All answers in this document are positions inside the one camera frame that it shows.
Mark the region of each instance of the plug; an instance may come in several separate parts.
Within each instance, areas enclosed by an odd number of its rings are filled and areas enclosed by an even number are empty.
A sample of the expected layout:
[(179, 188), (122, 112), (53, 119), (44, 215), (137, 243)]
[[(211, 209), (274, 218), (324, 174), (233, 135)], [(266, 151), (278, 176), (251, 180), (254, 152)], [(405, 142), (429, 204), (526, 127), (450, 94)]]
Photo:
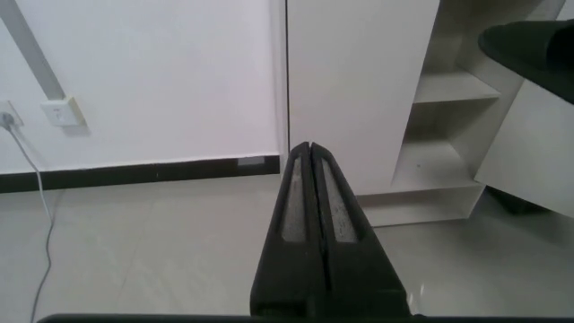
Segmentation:
[(0, 112), (0, 127), (6, 129), (6, 131), (10, 131), (13, 125), (14, 116), (7, 112)]

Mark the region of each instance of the power cord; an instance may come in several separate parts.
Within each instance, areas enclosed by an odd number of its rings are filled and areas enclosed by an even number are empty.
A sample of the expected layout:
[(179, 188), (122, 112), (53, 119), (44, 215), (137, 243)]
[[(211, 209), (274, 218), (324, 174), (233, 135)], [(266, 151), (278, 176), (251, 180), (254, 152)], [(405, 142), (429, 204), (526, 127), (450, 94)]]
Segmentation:
[(10, 135), (18, 145), (18, 148), (20, 148), (20, 151), (24, 155), (24, 158), (26, 158), (28, 164), (36, 172), (36, 178), (38, 179), (39, 196), (42, 199), (42, 204), (44, 205), (44, 211), (46, 212), (46, 215), (48, 216), (48, 219), (50, 221), (48, 236), (46, 237), (46, 243), (45, 243), (46, 257), (48, 258), (48, 267), (46, 268), (46, 272), (44, 272), (44, 276), (42, 277), (42, 280), (38, 285), (38, 289), (36, 290), (36, 295), (34, 296), (34, 303), (32, 304), (32, 311), (30, 315), (30, 323), (34, 323), (34, 317), (36, 316), (36, 308), (38, 307), (39, 295), (42, 292), (42, 287), (44, 286), (46, 278), (48, 278), (48, 274), (50, 272), (50, 269), (52, 268), (52, 258), (50, 257), (49, 245), (50, 245), (50, 237), (52, 236), (52, 230), (54, 229), (55, 219), (52, 216), (52, 213), (48, 208), (48, 204), (46, 203), (46, 198), (44, 197), (44, 186), (42, 185), (42, 177), (40, 176), (39, 170), (30, 159), (30, 156), (28, 156), (28, 154), (24, 150), (22, 143), (20, 142), (20, 140), (13, 131), (13, 126), (14, 126), (14, 117), (9, 113), (5, 112), (0, 113), (0, 127), (3, 127), (4, 129), (6, 129), (6, 131), (8, 131), (8, 133), (10, 133)]

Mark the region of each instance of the open shelving unit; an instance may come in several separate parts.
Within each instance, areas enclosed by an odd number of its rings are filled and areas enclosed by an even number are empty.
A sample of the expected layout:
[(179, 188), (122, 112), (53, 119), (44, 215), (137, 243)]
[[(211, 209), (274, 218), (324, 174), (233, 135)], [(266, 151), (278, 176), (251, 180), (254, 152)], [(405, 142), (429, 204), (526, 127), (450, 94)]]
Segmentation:
[(441, 0), (390, 189), (359, 196), (373, 226), (470, 215), (484, 188), (474, 175), (523, 81), (482, 54), (478, 35), (555, 19), (560, 8), (553, 0)]

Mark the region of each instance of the white cable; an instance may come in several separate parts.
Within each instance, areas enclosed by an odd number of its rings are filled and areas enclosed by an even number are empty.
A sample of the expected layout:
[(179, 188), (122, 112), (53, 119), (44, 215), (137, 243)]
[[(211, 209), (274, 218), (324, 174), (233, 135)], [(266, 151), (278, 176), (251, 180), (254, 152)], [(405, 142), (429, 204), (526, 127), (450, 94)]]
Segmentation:
[(46, 203), (46, 198), (44, 197), (44, 186), (42, 185), (42, 177), (40, 176), (38, 168), (36, 167), (36, 165), (34, 165), (32, 160), (30, 159), (30, 157), (28, 156), (28, 154), (24, 150), (22, 143), (20, 143), (20, 140), (14, 134), (12, 127), (8, 126), (6, 128), (6, 130), (8, 130), (10, 135), (12, 135), (12, 138), (14, 139), (16, 144), (18, 144), (18, 148), (20, 148), (20, 151), (24, 155), (24, 158), (26, 158), (26, 161), (28, 161), (28, 164), (36, 172), (36, 178), (38, 179), (39, 196), (42, 199), (42, 204), (44, 205), (44, 211), (46, 212), (46, 215), (48, 216), (48, 219), (50, 221), (50, 227), (48, 229), (48, 236), (46, 237), (46, 244), (45, 244), (46, 257), (48, 258), (48, 267), (46, 268), (46, 272), (44, 273), (44, 276), (42, 277), (42, 281), (39, 283), (38, 289), (36, 290), (36, 295), (34, 296), (34, 303), (32, 304), (32, 311), (30, 314), (30, 323), (34, 323), (34, 317), (36, 316), (36, 308), (38, 307), (39, 295), (42, 292), (42, 287), (44, 286), (44, 283), (46, 282), (46, 278), (48, 277), (48, 273), (50, 272), (50, 268), (52, 267), (52, 258), (50, 257), (49, 245), (50, 245), (50, 237), (52, 236), (52, 230), (54, 229), (54, 220), (55, 219), (52, 216), (50, 209), (48, 208), (48, 204)]

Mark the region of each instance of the black baseboard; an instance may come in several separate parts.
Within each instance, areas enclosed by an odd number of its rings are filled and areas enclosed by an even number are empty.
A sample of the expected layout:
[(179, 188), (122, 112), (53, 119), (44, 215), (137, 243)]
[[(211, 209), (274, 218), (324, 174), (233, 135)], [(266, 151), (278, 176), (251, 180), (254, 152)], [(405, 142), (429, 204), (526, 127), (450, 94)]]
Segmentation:
[[(44, 189), (89, 188), (187, 179), (279, 174), (279, 156), (43, 171)], [(38, 190), (36, 174), (0, 175), (0, 193)]]

